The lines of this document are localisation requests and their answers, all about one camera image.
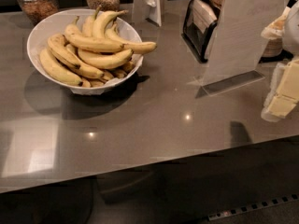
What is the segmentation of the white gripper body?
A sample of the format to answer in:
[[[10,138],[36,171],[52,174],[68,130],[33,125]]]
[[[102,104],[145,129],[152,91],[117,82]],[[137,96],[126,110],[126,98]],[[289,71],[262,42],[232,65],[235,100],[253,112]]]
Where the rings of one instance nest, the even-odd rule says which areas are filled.
[[[282,45],[293,55],[299,55],[299,1],[291,8],[283,28]]]

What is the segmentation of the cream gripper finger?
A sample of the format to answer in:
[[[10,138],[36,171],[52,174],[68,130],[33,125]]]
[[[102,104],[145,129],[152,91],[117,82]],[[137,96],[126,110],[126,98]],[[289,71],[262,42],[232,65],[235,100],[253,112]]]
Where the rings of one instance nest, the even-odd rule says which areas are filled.
[[[263,103],[261,117],[270,122],[285,119],[299,103],[299,60],[278,63]]]

